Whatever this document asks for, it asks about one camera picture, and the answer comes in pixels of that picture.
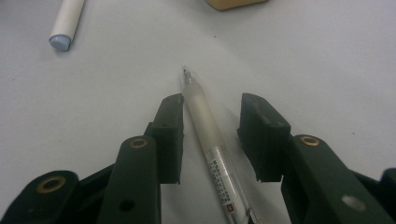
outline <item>pen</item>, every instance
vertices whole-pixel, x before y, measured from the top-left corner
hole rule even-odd
[[[77,29],[84,0],[64,0],[53,24],[49,43],[59,51],[67,51]]]
[[[191,76],[186,66],[182,68],[182,82],[184,99],[229,223],[246,224],[250,217],[256,222],[253,210],[246,200],[231,164],[224,139],[210,110],[204,90]]]

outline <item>white table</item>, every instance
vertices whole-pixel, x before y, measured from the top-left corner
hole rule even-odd
[[[181,92],[203,85],[247,198],[290,223],[278,183],[256,181],[236,136],[242,92],[291,133],[325,140],[350,169],[396,166],[396,2],[270,0],[218,12],[204,0],[87,0],[67,52],[48,38],[61,1],[0,2],[0,213],[39,175],[84,178]],[[163,223],[226,223],[185,110],[181,184],[162,185]]]

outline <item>marker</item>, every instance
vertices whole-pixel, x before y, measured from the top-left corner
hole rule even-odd
[[[229,223],[257,222],[233,169],[219,127],[210,110],[204,90],[187,67],[183,67],[183,95],[205,154],[210,173]]]
[[[59,51],[67,51],[73,41],[84,0],[64,0],[53,25],[49,43]]]

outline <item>white pen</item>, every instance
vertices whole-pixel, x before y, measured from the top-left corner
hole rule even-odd
[[[224,139],[210,110],[204,90],[191,76],[187,67],[184,66],[182,70],[184,99],[190,110],[224,212],[229,222],[233,224],[246,224],[249,217],[256,222],[253,210],[245,198],[231,164]]]
[[[84,0],[64,0],[53,24],[49,43],[59,51],[67,51],[77,29]]]

